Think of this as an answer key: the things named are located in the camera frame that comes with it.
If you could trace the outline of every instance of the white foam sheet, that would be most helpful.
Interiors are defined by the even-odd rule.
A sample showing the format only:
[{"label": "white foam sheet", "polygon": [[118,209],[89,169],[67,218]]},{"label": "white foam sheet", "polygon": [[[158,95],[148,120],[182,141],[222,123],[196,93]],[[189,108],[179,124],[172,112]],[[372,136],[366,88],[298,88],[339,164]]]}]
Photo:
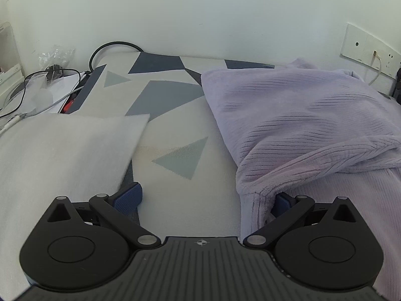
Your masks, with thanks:
[{"label": "white foam sheet", "polygon": [[51,201],[115,193],[149,115],[99,119],[44,113],[0,137],[0,296],[29,285],[20,249]]}]

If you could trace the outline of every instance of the white cable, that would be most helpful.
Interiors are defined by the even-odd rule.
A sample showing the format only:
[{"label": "white cable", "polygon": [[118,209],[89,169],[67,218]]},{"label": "white cable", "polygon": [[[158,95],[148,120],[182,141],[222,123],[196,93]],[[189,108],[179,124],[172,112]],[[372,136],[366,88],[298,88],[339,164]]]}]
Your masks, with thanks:
[{"label": "white cable", "polygon": [[3,133],[5,133],[8,129],[10,129],[13,125],[15,125],[17,122],[19,122],[22,118],[17,115],[13,117],[9,122],[6,123],[6,125],[3,127],[3,129],[0,130],[0,137]]},{"label": "white cable", "polygon": [[27,117],[31,117],[34,115],[38,115],[39,113],[42,113],[48,109],[50,109],[51,107],[53,107],[54,105],[60,103],[62,100],[64,100],[64,98],[70,96],[72,93],[75,93],[79,90],[81,90],[83,88],[79,87],[77,89],[74,89],[72,92],[68,93],[67,95],[63,96],[62,98],[60,98],[57,102],[54,102],[52,105],[46,107],[45,109],[39,111],[39,112],[34,112],[34,113],[24,113],[24,114],[18,114],[15,117],[13,117],[9,122],[7,122],[5,124],[5,126],[0,130],[0,137],[2,136],[3,133],[5,133],[8,129],[10,129],[13,125],[15,125],[17,122],[21,121],[22,119],[25,119]]},{"label": "white cable", "polygon": [[79,88],[77,88],[77,89],[74,89],[72,92],[70,92],[70,93],[68,93],[67,95],[63,96],[63,97],[60,98],[57,102],[54,102],[52,105],[46,107],[45,109],[43,109],[43,110],[41,110],[41,111],[33,112],[33,113],[30,112],[30,113],[22,114],[21,116],[22,116],[23,119],[25,119],[26,117],[31,117],[31,116],[34,116],[34,115],[38,115],[39,113],[42,113],[42,112],[44,112],[44,111],[47,111],[47,110],[50,109],[51,107],[53,107],[53,106],[55,106],[56,104],[60,103],[62,100],[64,100],[66,97],[68,97],[68,96],[71,95],[72,93],[75,93],[75,92],[77,92],[77,91],[80,91],[82,88],[83,88],[83,86],[82,86],[82,87],[79,87]]},{"label": "white cable", "polygon": [[380,74],[381,74],[381,57],[377,54],[376,51],[374,51],[373,55],[374,55],[376,58],[378,58],[378,61],[380,62],[380,68],[379,68],[379,70],[378,70],[378,73],[377,73],[376,77],[373,78],[373,80],[372,80],[370,83],[368,83],[369,86],[370,86],[371,84],[373,84],[374,81],[375,81],[375,80],[378,78],[378,76],[380,76]]}]

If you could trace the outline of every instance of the lavender blanket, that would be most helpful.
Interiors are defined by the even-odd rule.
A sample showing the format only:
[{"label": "lavender blanket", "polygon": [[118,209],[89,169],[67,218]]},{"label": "lavender blanket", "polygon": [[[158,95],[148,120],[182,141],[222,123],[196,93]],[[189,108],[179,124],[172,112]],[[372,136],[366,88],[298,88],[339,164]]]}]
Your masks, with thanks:
[{"label": "lavender blanket", "polygon": [[205,97],[238,166],[241,236],[275,195],[350,197],[384,251],[375,287],[401,299],[401,107],[348,70],[302,60],[283,69],[214,70]]}]

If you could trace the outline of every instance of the geometric triangle pattern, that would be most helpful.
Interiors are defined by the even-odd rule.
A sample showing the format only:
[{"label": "geometric triangle pattern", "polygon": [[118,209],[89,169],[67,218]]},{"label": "geometric triangle pattern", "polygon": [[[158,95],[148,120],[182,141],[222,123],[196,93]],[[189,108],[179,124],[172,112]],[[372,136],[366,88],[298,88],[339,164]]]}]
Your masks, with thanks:
[{"label": "geometric triangle pattern", "polygon": [[227,69],[255,69],[255,68],[267,68],[273,69],[274,66],[271,64],[263,64],[263,63],[255,63],[255,62],[246,62],[246,61],[234,61],[234,60],[225,60]]},{"label": "geometric triangle pattern", "polygon": [[207,138],[190,143],[152,162],[191,180],[205,148]]},{"label": "geometric triangle pattern", "polygon": [[195,81],[196,81],[200,86],[202,86],[202,83],[201,83],[201,74],[200,74],[200,73],[197,73],[197,72],[195,72],[195,71],[189,70],[189,69],[187,69],[187,68],[185,68],[185,71],[186,71],[193,79],[195,79]]},{"label": "geometric triangle pattern", "polygon": [[141,52],[129,73],[160,72],[184,70],[179,56],[159,55]]},{"label": "geometric triangle pattern", "polygon": [[225,60],[191,58],[189,56],[180,56],[185,69],[196,71],[197,73],[205,73],[211,70],[226,70]]},{"label": "geometric triangle pattern", "polygon": [[127,81],[131,81],[131,79],[122,77],[119,74],[108,71],[106,74],[106,81],[104,82],[104,87],[125,83]]},{"label": "geometric triangle pattern", "polygon": [[126,115],[150,114],[149,121],[152,121],[158,116],[203,95],[202,87],[194,84],[151,80]]}]

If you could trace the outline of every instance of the red object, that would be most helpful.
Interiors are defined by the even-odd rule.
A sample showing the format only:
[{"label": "red object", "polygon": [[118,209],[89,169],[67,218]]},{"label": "red object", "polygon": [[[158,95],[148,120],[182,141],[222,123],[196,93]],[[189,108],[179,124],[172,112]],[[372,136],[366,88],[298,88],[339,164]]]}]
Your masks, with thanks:
[{"label": "red object", "polygon": [[69,101],[64,107],[63,107],[63,113],[67,112],[68,109],[71,107],[71,105],[73,104],[74,100]]}]

